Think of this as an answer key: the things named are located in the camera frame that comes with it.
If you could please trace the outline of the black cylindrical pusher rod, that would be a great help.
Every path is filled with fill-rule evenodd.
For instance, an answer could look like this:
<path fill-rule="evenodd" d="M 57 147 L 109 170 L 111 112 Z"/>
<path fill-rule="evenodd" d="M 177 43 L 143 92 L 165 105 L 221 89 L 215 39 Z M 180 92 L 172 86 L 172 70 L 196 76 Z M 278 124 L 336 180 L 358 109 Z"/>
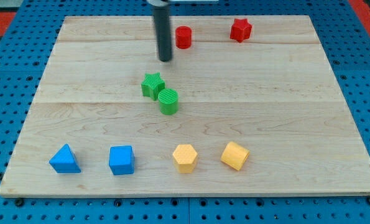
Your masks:
<path fill-rule="evenodd" d="M 154 19 L 159 60 L 168 62 L 172 60 L 169 1 L 152 0 L 152 15 Z"/>

